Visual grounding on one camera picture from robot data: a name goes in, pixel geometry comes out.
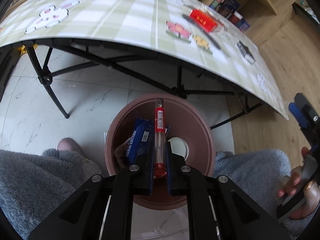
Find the right hand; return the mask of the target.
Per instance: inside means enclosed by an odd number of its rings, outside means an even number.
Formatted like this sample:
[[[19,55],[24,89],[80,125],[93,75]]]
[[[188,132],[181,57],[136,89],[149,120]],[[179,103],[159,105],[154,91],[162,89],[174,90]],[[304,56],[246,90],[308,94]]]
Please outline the right hand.
[[[319,205],[319,146],[302,149],[304,163],[285,177],[281,187],[281,204],[277,219],[282,223],[290,218],[300,220],[311,215]]]

